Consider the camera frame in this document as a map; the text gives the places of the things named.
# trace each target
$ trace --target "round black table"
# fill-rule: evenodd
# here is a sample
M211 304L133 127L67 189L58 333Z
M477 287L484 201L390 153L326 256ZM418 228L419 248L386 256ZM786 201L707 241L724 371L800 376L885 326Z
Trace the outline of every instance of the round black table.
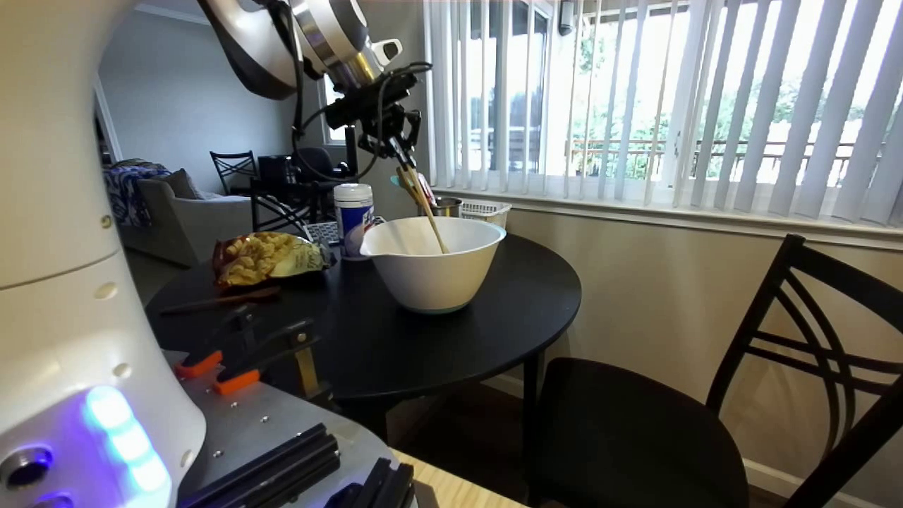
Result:
M225 333L232 307L168 313L215 300L208 265L163 285L149 323L167 350L198 350ZM576 271L551 248L507 234L474 303L453 313L395 304L371 262L335 262L285 285L257 313L270 326L309 320L316 371L339 407L386 403L482 382L524 365L524 407L535 400L541 354L582 304Z

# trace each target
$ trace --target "window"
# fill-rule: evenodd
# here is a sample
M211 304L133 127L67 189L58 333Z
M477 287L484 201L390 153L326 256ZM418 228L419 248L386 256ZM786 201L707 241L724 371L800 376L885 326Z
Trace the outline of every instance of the window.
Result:
M425 0L438 189L903 224L901 0Z

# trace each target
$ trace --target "cup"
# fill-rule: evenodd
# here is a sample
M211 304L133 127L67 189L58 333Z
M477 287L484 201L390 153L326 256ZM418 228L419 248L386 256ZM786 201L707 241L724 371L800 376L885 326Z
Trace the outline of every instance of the cup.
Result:
M362 259L364 228L371 224L371 186L339 183L333 186L335 220L342 231L342 256Z

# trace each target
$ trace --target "vertical blinds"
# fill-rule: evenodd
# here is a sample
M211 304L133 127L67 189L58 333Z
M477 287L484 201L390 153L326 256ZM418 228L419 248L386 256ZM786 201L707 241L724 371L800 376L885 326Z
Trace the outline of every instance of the vertical blinds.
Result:
M901 0L425 0L438 189L903 220Z

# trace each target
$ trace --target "chair backrest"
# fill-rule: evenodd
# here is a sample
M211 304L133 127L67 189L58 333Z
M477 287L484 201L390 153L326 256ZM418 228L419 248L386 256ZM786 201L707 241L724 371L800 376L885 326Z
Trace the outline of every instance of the chair backrest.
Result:
M824 506L903 426L903 365L848 354L836 328L837 317L819 304L824 300L813 292L816 282L847 293L903 333L903 293L898 287L813 251L803 237L791 234L738 323L704 400L710 409L723 407L744 357L820 379L830 416L824 455L786 506ZM796 330L772 333L764 320L769 307L781 307ZM857 396L878 396L860 419L854 419Z
M208 153L225 196L247 196L257 175L257 158L246 153Z

